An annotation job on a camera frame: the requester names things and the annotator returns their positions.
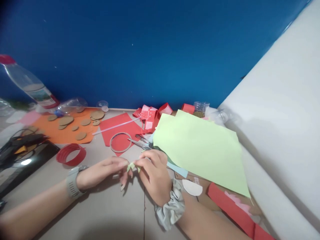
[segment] smartwatch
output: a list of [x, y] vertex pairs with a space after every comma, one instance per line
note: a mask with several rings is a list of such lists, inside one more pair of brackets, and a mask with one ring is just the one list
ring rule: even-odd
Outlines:
[[83, 194], [85, 194], [86, 192], [81, 192], [77, 186], [77, 176], [78, 173], [89, 168], [88, 166], [78, 166], [75, 168], [72, 168], [67, 176], [67, 191], [68, 194], [71, 198], [73, 199], [78, 199], [79, 197], [81, 197]]

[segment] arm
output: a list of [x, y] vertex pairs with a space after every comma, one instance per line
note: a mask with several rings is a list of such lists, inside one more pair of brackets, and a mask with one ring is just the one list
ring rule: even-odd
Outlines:
[[[143, 167], [139, 173], [141, 181], [154, 202], [160, 207], [170, 201], [172, 190], [167, 161], [165, 153], [149, 150], [143, 152], [140, 159], [134, 162], [136, 166]], [[190, 239], [250, 239], [236, 226], [224, 221], [195, 201], [188, 193], [182, 193], [182, 195], [185, 201], [185, 212], [177, 224]]]
[[[80, 191], [96, 186], [112, 173], [121, 171], [120, 181], [128, 178], [124, 158], [111, 157], [81, 171], [76, 179]], [[0, 216], [0, 232], [7, 240], [32, 239], [75, 200], [67, 192], [66, 180]]]

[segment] table surface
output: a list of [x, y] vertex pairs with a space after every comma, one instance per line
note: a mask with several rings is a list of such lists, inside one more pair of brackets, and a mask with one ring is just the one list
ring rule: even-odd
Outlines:
[[[124, 112], [127, 112], [134, 119], [132, 117], [133, 111], [120, 110], [110, 110], [104, 119]], [[92, 166], [103, 159], [115, 156], [110, 147], [104, 145], [101, 134], [94, 136], [89, 144], [81, 145], [86, 148], [87, 152], [81, 165]], [[121, 157], [132, 162], [140, 154], [141, 148], [133, 145]], [[71, 167], [58, 163], [56, 156], [54, 156], [4, 198], [8, 203], [3, 212], [18, 206], [62, 181], [70, 169]], [[174, 178], [174, 172], [171, 169], [168, 169], [168, 171], [170, 176]], [[217, 214], [229, 221], [223, 213], [217, 212]], [[254, 217], [254, 221], [263, 224], [259, 216]], [[78, 199], [36, 238], [43, 240], [188, 239], [176, 226], [168, 232], [161, 229], [155, 216], [153, 202], [136, 173], [123, 192], [120, 192], [118, 180], [103, 182], [92, 189], [90, 194]]]

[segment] red paper ring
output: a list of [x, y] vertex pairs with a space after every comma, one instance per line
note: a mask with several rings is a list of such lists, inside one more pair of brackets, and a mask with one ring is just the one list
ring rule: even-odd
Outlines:
[[[79, 150], [79, 149], [80, 149], [80, 152], [78, 153], [78, 155], [75, 156], [74, 159], [66, 162], [67, 156], [71, 152]], [[68, 144], [67, 146], [64, 146], [63, 148], [60, 149], [60, 151], [57, 154], [57, 162], [71, 166], [71, 167], [77, 166], [78, 164], [80, 164], [84, 160], [86, 154], [87, 154], [86, 150], [83, 147], [81, 147], [79, 144], [71, 143], [71, 144]]]
[[184, 103], [184, 104], [182, 105], [181, 110], [184, 111], [184, 112], [193, 114], [193, 113], [194, 113], [194, 108], [195, 108], [195, 107], [194, 107], [193, 105]]
[[127, 136], [131, 139], [131, 136], [130, 136], [129, 133], [125, 133], [125, 132], [116, 133], [116, 134], [110, 139], [110, 148], [111, 148], [111, 150], [114, 151], [115, 153], [123, 153], [123, 152], [127, 151], [127, 150], [131, 147], [131, 142], [130, 142], [129, 146], [128, 146], [125, 150], [116, 151], [116, 150], [114, 150], [114, 149], [112, 148], [112, 145], [111, 145], [111, 144], [112, 144], [112, 140], [113, 140], [116, 136], [118, 136], [118, 135], [120, 135], [120, 134], [125, 134], [125, 135], [127, 135]]

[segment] light green paper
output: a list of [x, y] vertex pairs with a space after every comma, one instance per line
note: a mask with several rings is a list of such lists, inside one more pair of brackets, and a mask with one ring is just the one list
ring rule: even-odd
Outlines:
[[161, 115], [153, 142], [177, 166], [250, 197], [235, 132], [179, 110]]
[[129, 172], [130, 168], [132, 168], [132, 170], [136, 167], [136, 165], [134, 165], [134, 163], [130, 163], [128, 166], [127, 166], [127, 172]]

